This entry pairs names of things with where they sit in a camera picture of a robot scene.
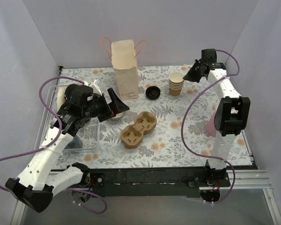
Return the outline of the brown cardboard cup carrier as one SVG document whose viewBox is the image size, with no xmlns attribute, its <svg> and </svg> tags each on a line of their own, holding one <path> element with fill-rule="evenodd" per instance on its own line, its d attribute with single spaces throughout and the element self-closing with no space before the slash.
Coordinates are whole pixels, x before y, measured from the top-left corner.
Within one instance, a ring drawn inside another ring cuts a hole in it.
<svg viewBox="0 0 281 225">
<path fill-rule="evenodd" d="M 142 142 L 144 135 L 153 131 L 156 125 L 156 116 L 148 111 L 142 111 L 137 115 L 133 124 L 122 130 L 121 141 L 126 148 L 135 149 Z"/>
</svg>

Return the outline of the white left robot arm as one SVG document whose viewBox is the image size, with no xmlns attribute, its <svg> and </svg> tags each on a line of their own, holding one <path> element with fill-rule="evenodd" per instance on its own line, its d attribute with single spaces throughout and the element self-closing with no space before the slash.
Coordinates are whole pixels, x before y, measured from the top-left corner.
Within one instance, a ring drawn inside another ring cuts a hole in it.
<svg viewBox="0 0 281 225">
<path fill-rule="evenodd" d="M 27 167 L 16 177 L 7 180 L 5 187 L 19 201 L 36 212 L 44 211 L 53 197 L 72 185 L 86 187 L 91 181 L 90 169 L 81 163 L 74 163 L 63 172 L 49 178 L 49 173 L 64 148 L 73 141 L 78 131 L 92 118 L 100 122 L 111 119 L 130 108 L 108 89 L 111 102 L 104 94 L 97 94 L 92 87 L 71 84 L 62 88 L 58 97 L 56 118 L 37 152 Z"/>
</svg>

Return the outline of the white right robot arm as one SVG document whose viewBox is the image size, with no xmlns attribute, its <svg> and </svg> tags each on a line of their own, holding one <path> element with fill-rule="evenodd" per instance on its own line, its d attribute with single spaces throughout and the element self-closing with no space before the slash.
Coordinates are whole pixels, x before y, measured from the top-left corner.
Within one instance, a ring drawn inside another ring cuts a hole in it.
<svg viewBox="0 0 281 225">
<path fill-rule="evenodd" d="M 223 63 L 217 61 L 216 49 L 204 49 L 201 58 L 195 60 L 192 68 L 183 77 L 186 81 L 199 82 L 206 78 L 214 88 L 219 104 L 214 114 L 215 142 L 210 156 L 207 156 L 202 181 L 207 186 L 218 185 L 224 181 L 227 159 L 235 138 L 245 129 L 251 101 L 239 94 L 230 81 Z"/>
</svg>

